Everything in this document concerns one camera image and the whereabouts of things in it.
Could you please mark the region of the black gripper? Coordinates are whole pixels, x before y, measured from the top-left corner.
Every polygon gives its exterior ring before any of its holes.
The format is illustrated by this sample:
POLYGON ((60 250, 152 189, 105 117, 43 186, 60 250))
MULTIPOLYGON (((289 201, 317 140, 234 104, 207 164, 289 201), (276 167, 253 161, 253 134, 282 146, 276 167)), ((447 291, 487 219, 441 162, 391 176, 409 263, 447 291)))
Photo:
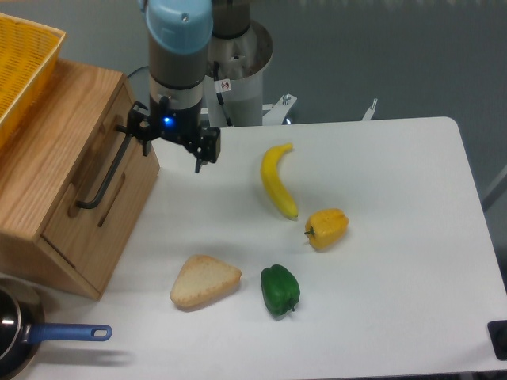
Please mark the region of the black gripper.
POLYGON ((202 101, 199 101, 190 108, 174 109, 167 101, 160 104, 151 97, 148 116, 147 106, 135 101, 128 111, 127 125, 117 124, 116 131, 135 138, 142 146, 143 156, 151 152, 153 139, 182 145, 189 153, 194 153, 195 173, 199 173, 203 165, 215 164, 221 151, 221 129, 200 129, 201 105, 202 101))

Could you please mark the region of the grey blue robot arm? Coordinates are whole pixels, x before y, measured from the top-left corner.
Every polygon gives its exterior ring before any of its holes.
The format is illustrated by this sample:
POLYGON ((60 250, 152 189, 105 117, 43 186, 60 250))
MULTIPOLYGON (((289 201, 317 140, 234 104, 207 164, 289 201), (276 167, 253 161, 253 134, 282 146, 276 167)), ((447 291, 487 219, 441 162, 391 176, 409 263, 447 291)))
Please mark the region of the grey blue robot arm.
POLYGON ((208 46, 250 26, 248 1, 141 1, 148 31, 150 104, 135 102, 116 130, 136 139, 143 154, 155 139, 183 146, 196 158, 195 170, 217 161, 220 129, 202 127, 200 113, 208 46))

